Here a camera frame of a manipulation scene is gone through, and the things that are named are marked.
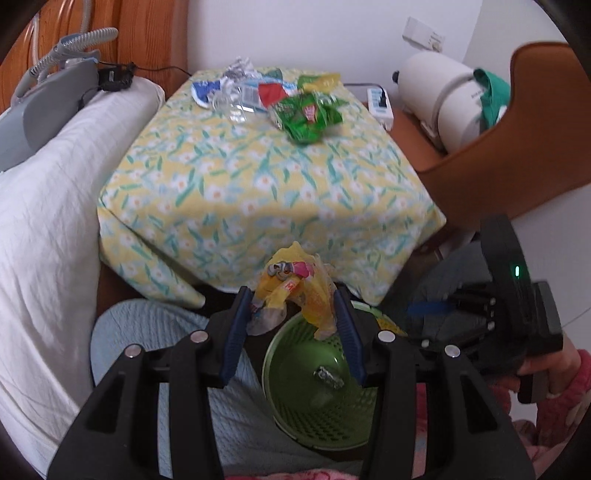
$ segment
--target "green cloth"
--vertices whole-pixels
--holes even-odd
[[[501,107],[509,105],[511,87],[502,78],[483,69],[474,70],[474,78],[486,89],[480,101],[482,102],[482,119],[488,130],[496,124]]]

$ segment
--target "yellow floral tablecloth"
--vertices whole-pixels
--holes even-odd
[[[283,72],[289,81],[309,73]],[[235,125],[200,108],[190,85],[146,126],[99,198],[102,258],[146,297],[200,307],[191,285],[256,284],[273,253],[298,240],[376,305],[444,224],[404,154],[343,86],[334,92],[350,102],[340,132],[299,147],[265,118]]]

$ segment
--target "power cord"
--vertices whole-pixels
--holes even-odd
[[[378,83],[344,83],[346,87],[378,87],[382,90],[382,96],[379,98],[380,107],[386,107],[386,90]]]
[[[87,91],[85,91],[82,94],[82,96],[80,97],[80,100],[78,100],[78,111],[82,110],[86,106],[86,102],[84,101],[84,97],[86,96],[87,93],[92,92],[92,90],[101,90],[101,88],[99,85],[97,85],[95,87],[90,87]]]
[[[113,67],[123,65],[122,63],[109,63],[107,61],[100,61],[99,63],[102,63],[103,65],[111,65]],[[177,69],[177,70],[180,70],[181,72],[183,72],[185,75],[187,75],[189,77],[191,76],[191,74],[187,70],[184,70],[181,67],[177,67],[176,65],[169,65],[168,67],[162,67],[162,68],[159,68],[159,69],[146,69],[146,68],[143,68],[143,67],[138,67],[133,62],[127,64],[127,66],[130,66],[130,65],[133,65],[136,70],[144,70],[145,72],[161,72],[163,70]]]

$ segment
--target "blue gripper pad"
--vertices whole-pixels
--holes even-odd
[[[351,312],[354,312],[353,306],[350,300],[345,299],[338,290],[335,292],[334,303],[336,329],[339,332],[340,343],[343,345],[345,358],[349,364],[349,371],[359,385],[365,385],[367,372],[363,364],[363,345],[351,315]]]
[[[251,319],[252,295],[250,289],[242,287],[230,310],[230,314],[233,313],[234,318],[223,347],[223,361],[219,375],[224,386],[236,374],[238,361],[246,340],[246,324]]]

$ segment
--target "cpap machine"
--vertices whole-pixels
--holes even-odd
[[[83,96],[89,100],[96,94],[100,51],[85,49],[114,40],[118,34],[109,27],[63,37],[25,72],[11,107],[0,116],[0,171],[34,155],[78,112]],[[58,72],[48,75],[54,66]]]

